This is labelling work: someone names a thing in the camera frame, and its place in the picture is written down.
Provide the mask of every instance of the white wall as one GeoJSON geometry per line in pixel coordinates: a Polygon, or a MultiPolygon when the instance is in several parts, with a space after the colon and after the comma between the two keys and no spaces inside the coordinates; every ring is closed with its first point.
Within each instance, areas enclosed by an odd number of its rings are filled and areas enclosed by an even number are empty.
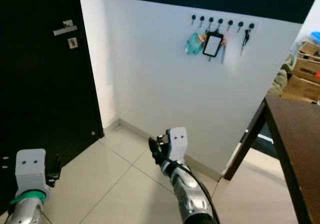
{"type": "Polygon", "coordinates": [[[315,0],[295,42],[300,42],[311,32],[320,32],[320,0],[315,0]]]}
{"type": "Polygon", "coordinates": [[[104,127],[117,116],[154,136],[185,126],[188,155],[219,173],[301,27],[135,0],[81,0],[81,5],[104,127]],[[192,13],[197,19],[203,14],[254,21],[259,28],[241,58],[244,29],[238,35],[231,29],[224,64],[208,62],[202,54],[184,53],[199,24],[191,26],[192,13]]]}
{"type": "Polygon", "coordinates": [[[105,0],[81,0],[95,88],[103,128],[116,118],[113,66],[105,0]]]}

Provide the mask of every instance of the wooden table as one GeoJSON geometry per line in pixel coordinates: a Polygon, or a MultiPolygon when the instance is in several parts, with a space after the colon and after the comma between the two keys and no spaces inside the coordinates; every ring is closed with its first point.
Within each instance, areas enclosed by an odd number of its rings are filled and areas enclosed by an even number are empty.
{"type": "Polygon", "coordinates": [[[285,174],[298,222],[319,224],[320,106],[267,96],[224,178],[232,179],[265,122],[285,174]]]}

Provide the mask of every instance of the door handle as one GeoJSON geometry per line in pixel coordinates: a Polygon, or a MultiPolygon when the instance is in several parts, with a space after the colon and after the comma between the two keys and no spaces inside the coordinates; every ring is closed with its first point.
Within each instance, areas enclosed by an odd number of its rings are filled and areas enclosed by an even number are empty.
{"type": "Polygon", "coordinates": [[[58,35],[63,35],[65,33],[68,33],[68,32],[72,32],[72,31],[75,31],[77,30],[77,26],[76,25],[72,25],[72,26],[66,26],[62,29],[58,29],[58,30],[53,30],[53,33],[54,33],[54,36],[58,36],[58,35]]]}

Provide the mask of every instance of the green band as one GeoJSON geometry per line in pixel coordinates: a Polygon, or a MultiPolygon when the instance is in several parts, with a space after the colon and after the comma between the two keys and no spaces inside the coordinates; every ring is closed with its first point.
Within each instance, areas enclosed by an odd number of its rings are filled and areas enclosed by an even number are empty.
{"type": "Polygon", "coordinates": [[[20,196],[16,197],[15,199],[13,199],[12,201],[10,201],[10,205],[12,205],[18,201],[21,201],[22,199],[26,199],[26,198],[38,198],[41,200],[41,202],[43,204],[46,200],[46,195],[43,192],[37,191],[37,190],[27,191],[27,192],[21,194],[20,196]]]}

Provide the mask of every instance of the black door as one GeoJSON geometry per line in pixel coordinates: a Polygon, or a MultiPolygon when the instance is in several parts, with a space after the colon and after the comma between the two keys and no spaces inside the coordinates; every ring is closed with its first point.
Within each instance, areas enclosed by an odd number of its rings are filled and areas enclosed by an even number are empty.
{"type": "Polygon", "coordinates": [[[10,156],[0,213],[16,191],[18,150],[44,148],[47,165],[56,153],[66,164],[102,137],[86,44],[80,0],[0,0],[0,156],[10,156]],[[55,36],[68,20],[77,29],[55,36]]]}

